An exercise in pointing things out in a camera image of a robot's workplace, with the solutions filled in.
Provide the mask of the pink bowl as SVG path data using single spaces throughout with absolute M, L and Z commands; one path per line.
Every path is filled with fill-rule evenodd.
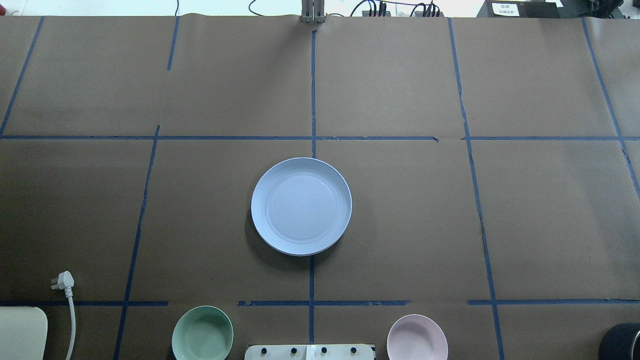
M 386 340 L 389 360 L 447 360 L 448 340 L 441 327 L 422 314 L 400 317 Z

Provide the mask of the blue plate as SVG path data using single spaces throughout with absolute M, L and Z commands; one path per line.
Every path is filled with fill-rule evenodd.
M 250 214 L 256 232 L 288 256 L 313 256 L 345 234 L 353 212 L 351 189 L 336 168 L 311 157 L 270 167 L 256 183 Z

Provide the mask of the black box with label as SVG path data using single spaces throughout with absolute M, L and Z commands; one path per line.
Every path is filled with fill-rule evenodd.
M 544 0 L 485 0 L 476 18 L 560 19 L 556 2 Z

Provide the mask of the dark blue pot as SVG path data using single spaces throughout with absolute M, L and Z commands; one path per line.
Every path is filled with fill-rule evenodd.
M 626 322 L 606 331 L 598 348 L 598 360 L 639 360 L 640 323 Z

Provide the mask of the white pillar with base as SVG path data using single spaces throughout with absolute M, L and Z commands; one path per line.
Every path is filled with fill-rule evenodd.
M 372 344 L 263 344 L 251 345 L 245 360 L 375 360 Z

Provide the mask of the green bowl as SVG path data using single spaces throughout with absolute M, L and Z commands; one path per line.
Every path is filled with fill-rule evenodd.
M 171 348 L 176 360 L 225 360 L 233 341 L 230 317 L 215 306 L 201 305 L 188 310 L 176 322 Z

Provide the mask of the aluminium frame post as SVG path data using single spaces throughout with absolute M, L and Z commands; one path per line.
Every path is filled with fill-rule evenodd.
M 303 24 L 322 24 L 326 21 L 325 0 L 301 0 L 300 20 Z

